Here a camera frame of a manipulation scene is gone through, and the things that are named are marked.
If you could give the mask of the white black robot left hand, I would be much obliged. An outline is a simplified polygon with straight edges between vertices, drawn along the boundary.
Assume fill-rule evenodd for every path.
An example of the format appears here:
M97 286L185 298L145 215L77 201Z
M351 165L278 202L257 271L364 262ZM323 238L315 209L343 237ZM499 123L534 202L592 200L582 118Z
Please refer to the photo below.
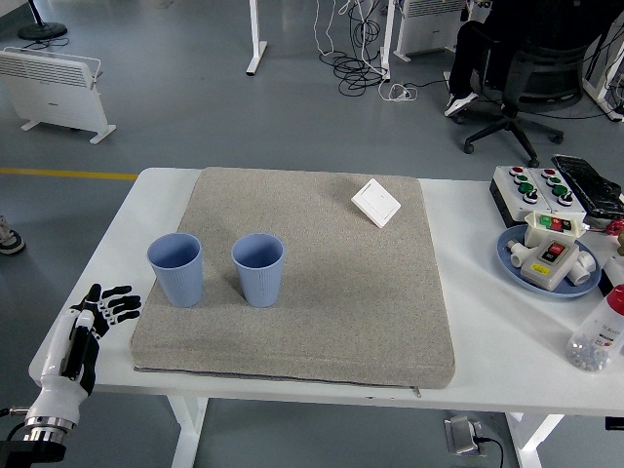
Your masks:
M41 391L25 417L29 440L58 442L75 429L80 406L96 383L99 341L110 329L139 317L141 298L130 286L93 284L61 313L41 372Z

